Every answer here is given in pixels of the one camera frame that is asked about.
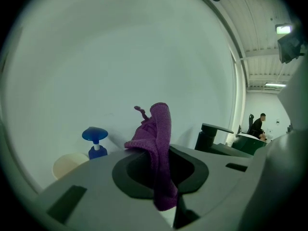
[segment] beige container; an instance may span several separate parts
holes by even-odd
[[[89,161],[89,158],[82,153],[71,153],[61,156],[54,162],[52,167],[52,174],[56,180],[60,179],[68,172],[72,171],[79,165]]]

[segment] black chair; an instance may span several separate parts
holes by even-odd
[[[252,127],[252,125],[254,123],[254,118],[255,118],[254,115],[250,114],[250,116],[249,116],[249,129],[247,131],[247,134],[255,136],[255,137],[258,138],[259,132],[256,131],[256,130],[251,129],[251,127]]]

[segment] wall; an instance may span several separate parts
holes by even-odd
[[[201,0],[36,0],[1,87],[15,156],[44,189],[60,156],[87,153],[88,126],[123,150],[142,117],[166,102],[171,143],[194,148],[203,122],[231,128],[234,78],[226,38]],[[224,143],[219,132],[215,143]]]
[[[254,121],[260,117],[261,113],[266,114],[266,121],[262,124],[262,129],[267,133],[268,129],[272,130],[273,139],[286,134],[287,127],[290,125],[290,119],[285,109],[280,103],[276,94],[265,93],[247,93],[244,119],[242,123],[242,132],[247,132],[250,114],[255,116]]]
[[[27,181],[27,176],[21,172],[15,158],[12,156],[11,151],[6,143],[2,121],[0,120],[0,164],[1,170],[7,176],[7,181],[12,187],[16,197],[21,196],[29,201],[34,201],[37,197],[37,192],[31,188],[31,183]]]
[[[226,143],[230,146],[234,139],[239,126],[243,122],[244,117],[244,107],[245,107],[245,100],[246,100],[246,84],[245,84],[245,76],[244,71],[241,65],[241,62],[235,64],[236,70],[236,104],[234,110],[234,118],[233,118],[233,125],[232,131],[234,134],[228,134]]]

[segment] white pipe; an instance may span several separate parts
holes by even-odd
[[[268,94],[278,94],[280,91],[275,91],[275,90],[247,90],[247,92],[252,92],[252,93],[268,93]]]
[[[280,70],[280,73],[279,73],[279,75],[278,75],[278,77],[277,77],[277,79],[276,79],[276,83],[278,82],[278,80],[279,80],[279,78],[280,78],[280,75],[282,74],[282,71],[283,71],[284,66],[285,66],[285,63],[283,63],[282,66],[281,66],[281,70]]]
[[[94,150],[98,151],[100,149],[100,144],[94,144]]]

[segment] purple towel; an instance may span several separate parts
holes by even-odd
[[[152,117],[140,111],[144,121],[137,128],[125,148],[143,148],[150,153],[151,169],[154,174],[154,204],[158,210],[169,210],[177,205],[178,190],[171,180],[169,168],[169,143],[171,137],[171,116],[168,105],[156,103],[150,108]]]

